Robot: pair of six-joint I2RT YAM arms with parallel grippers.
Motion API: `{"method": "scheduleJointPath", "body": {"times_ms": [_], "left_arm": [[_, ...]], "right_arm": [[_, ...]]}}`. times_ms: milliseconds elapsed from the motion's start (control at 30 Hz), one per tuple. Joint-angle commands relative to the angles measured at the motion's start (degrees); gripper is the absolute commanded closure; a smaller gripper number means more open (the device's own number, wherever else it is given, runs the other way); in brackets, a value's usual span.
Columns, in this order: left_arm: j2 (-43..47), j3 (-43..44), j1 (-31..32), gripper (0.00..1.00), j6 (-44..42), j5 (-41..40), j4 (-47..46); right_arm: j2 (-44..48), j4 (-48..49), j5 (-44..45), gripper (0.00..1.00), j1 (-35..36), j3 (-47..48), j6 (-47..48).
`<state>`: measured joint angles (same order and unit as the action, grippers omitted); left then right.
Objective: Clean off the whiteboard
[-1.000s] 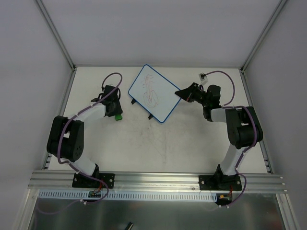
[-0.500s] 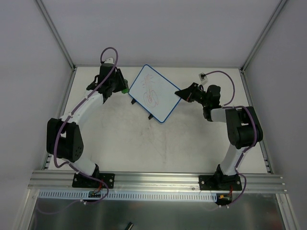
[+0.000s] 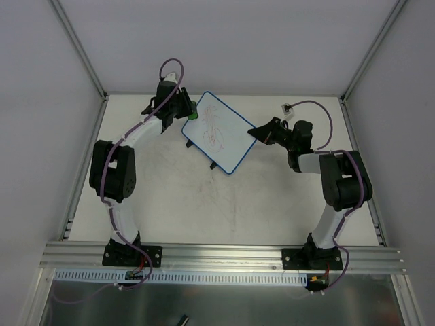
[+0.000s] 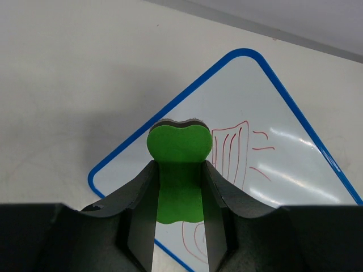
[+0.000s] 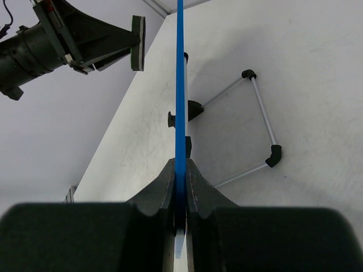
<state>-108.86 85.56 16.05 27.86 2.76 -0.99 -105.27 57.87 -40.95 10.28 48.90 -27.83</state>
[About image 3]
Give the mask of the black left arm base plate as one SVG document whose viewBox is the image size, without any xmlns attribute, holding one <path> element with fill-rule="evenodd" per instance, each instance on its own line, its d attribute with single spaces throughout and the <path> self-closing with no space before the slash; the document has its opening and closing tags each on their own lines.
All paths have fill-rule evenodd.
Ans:
<svg viewBox="0 0 435 326">
<path fill-rule="evenodd" d="M 161 246 L 141 245 L 142 251 L 147 253 L 154 268 L 161 267 L 162 250 Z M 144 266 L 149 267 L 150 264 L 143 254 L 136 249 L 131 248 L 126 244 L 118 242 L 110 242 L 105 246 L 102 265 L 110 267 L 139 267 L 142 260 L 145 261 Z"/>
</svg>

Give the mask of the green bone shaped eraser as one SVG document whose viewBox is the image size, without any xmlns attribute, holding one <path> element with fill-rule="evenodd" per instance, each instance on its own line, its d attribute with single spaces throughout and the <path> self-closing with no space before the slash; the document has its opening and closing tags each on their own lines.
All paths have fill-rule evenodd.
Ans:
<svg viewBox="0 0 435 326">
<path fill-rule="evenodd" d="M 188 116 L 189 120 L 195 120 L 198 118 L 197 103 L 195 101 L 190 101 L 190 114 Z"/>
</svg>

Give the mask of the blue framed whiteboard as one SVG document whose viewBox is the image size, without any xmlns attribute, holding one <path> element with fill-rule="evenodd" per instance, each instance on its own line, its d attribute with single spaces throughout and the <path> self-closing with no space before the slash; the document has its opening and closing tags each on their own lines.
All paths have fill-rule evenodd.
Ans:
<svg viewBox="0 0 435 326">
<path fill-rule="evenodd" d="M 248 134 L 254 125 L 209 91 L 197 102 L 197 112 L 198 118 L 186 121 L 181 133 L 231 175 L 256 142 Z"/>
</svg>

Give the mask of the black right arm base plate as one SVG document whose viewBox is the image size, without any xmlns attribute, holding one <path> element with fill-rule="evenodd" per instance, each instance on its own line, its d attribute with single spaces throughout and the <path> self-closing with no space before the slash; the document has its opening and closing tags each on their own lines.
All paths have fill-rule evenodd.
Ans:
<svg viewBox="0 0 435 326">
<path fill-rule="evenodd" d="M 337 247 L 330 249 L 284 248 L 281 250 L 284 270 L 326 270 L 343 269 L 341 253 Z"/>
</svg>

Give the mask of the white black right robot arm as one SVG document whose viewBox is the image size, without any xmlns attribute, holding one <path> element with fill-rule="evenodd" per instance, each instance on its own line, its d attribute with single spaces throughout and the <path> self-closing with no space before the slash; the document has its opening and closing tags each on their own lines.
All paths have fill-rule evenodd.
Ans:
<svg viewBox="0 0 435 326">
<path fill-rule="evenodd" d="M 313 124 L 304 120 L 289 129 L 284 121 L 274 117 L 247 133 L 265 145 L 276 143 L 284 147 L 294 172 L 320 176 L 325 209 L 303 248 L 290 257 L 317 269 L 334 257 L 347 218 L 372 198 L 372 185 L 358 151 L 314 151 L 312 129 Z"/>
</svg>

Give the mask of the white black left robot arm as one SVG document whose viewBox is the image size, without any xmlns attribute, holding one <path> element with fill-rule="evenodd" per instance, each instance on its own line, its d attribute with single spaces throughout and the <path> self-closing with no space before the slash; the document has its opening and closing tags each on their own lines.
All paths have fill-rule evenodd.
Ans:
<svg viewBox="0 0 435 326">
<path fill-rule="evenodd" d="M 164 133 L 173 120 L 197 117 L 196 102 L 187 90 L 177 80 L 164 78 L 137 122 L 114 140 L 94 144 L 89 184 L 107 208 L 111 241 L 121 244 L 118 257 L 125 264 L 134 265 L 142 256 L 139 230 L 128 203 L 137 181 L 136 151 Z"/>
</svg>

